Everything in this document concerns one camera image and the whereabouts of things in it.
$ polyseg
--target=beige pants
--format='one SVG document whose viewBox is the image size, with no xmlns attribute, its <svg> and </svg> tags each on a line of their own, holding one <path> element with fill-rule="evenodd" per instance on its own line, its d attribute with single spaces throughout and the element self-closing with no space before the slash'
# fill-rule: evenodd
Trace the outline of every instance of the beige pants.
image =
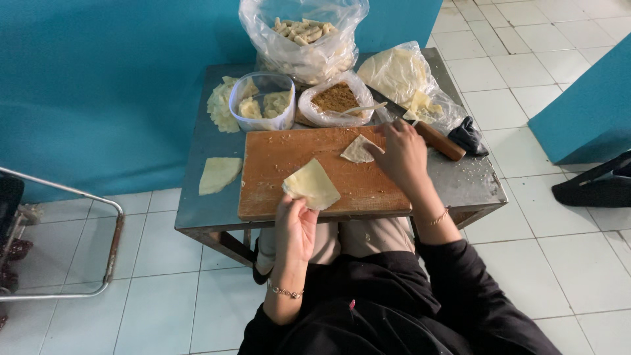
<svg viewBox="0 0 631 355">
<path fill-rule="evenodd" d="M 322 223 L 315 227 L 314 253 L 309 263 L 328 265 L 340 254 L 363 258 L 383 251 L 414 250 L 414 236 L 405 217 Z M 256 268 L 266 275 L 275 260 L 274 228 L 261 229 Z"/>
</svg>

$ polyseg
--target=blue wall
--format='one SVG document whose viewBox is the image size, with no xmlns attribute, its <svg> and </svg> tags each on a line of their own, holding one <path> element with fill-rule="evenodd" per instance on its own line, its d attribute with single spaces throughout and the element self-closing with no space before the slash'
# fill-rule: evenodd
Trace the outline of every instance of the blue wall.
<svg viewBox="0 0 631 355">
<path fill-rule="evenodd" d="M 423 46 L 440 4 L 371 1 L 356 33 L 360 51 Z M 238 7 L 0 2 L 0 166 L 98 195 L 179 186 L 205 66 L 254 60 Z M 24 200 L 73 197 L 29 184 Z"/>
<path fill-rule="evenodd" d="M 556 164 L 606 162 L 631 148 L 631 36 L 529 122 Z"/>
</svg>

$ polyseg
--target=table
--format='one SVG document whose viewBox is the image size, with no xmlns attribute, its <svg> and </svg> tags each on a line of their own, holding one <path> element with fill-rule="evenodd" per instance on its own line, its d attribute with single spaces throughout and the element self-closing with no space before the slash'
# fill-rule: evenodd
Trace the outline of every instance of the table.
<svg viewBox="0 0 631 355">
<path fill-rule="evenodd" d="M 425 48 L 421 52 L 429 63 L 440 88 L 455 103 L 462 105 L 438 50 Z M 360 54 L 355 70 L 373 54 L 375 53 Z M 206 113 L 206 101 L 213 89 L 222 82 L 222 76 L 240 78 L 253 70 L 253 64 L 220 64 L 206 68 L 189 160 L 182 182 L 179 209 L 175 219 L 175 230 L 250 267 L 254 261 L 254 252 L 250 249 L 250 230 L 272 227 L 274 222 L 243 222 L 237 217 L 240 175 L 235 182 L 218 193 L 199 196 L 198 188 L 206 158 L 242 158 L 245 150 L 245 133 L 243 131 L 229 134 L 219 132 L 209 114 Z M 427 170 L 440 198 L 446 206 L 450 206 L 449 214 L 459 229 L 508 202 L 504 189 L 487 157 L 465 156 L 459 162 L 453 162 L 442 153 L 430 148 Z M 353 216 L 353 219 L 372 217 Z M 350 219 L 351 217 L 348 216 L 334 219 L 321 218 L 319 222 Z M 228 231 L 238 230 L 244 230 L 243 241 L 239 241 L 228 233 Z"/>
</svg>

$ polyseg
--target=hand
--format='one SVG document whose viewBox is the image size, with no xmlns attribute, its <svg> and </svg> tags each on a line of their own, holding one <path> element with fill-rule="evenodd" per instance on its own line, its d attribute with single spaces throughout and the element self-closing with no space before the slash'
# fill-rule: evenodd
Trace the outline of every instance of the hand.
<svg viewBox="0 0 631 355">
<path fill-rule="evenodd" d="M 277 263 L 308 263 L 314 251 L 320 211 L 310 210 L 304 198 L 283 195 L 276 210 Z"/>
<path fill-rule="evenodd" d="M 422 185 L 432 185 L 427 174 L 427 146 L 414 127 L 398 119 L 377 126 L 375 132 L 386 136 L 386 152 L 371 144 L 364 148 L 410 200 L 420 193 Z"/>
</svg>

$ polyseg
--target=gold bracelet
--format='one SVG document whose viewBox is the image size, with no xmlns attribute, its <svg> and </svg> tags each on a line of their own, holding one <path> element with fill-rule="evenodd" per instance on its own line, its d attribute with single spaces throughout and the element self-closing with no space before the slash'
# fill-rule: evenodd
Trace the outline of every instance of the gold bracelet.
<svg viewBox="0 0 631 355">
<path fill-rule="evenodd" d="M 271 289 L 273 293 L 280 293 L 286 296 L 290 296 L 293 299 L 298 299 L 302 297 L 302 294 L 305 293 L 305 290 L 300 292 L 291 292 L 287 290 L 280 289 L 279 287 L 272 286 L 272 283 L 268 279 L 268 289 Z"/>
<path fill-rule="evenodd" d="M 435 226 L 435 225 L 437 225 L 438 223 L 441 223 L 441 222 L 442 222 L 442 220 L 444 220 L 444 219 L 445 219 L 445 217 L 447 217 L 447 215 L 448 215 L 448 214 L 449 214 L 449 208 L 445 208 L 445 212 L 444 212 L 444 213 L 443 213 L 440 217 L 436 218 L 436 219 L 435 219 L 435 220 L 433 220 L 433 221 L 426 222 L 426 223 L 424 223 L 424 224 L 420 224 L 420 225 L 421 225 L 422 227 L 431 227 L 431 226 Z"/>
</svg>

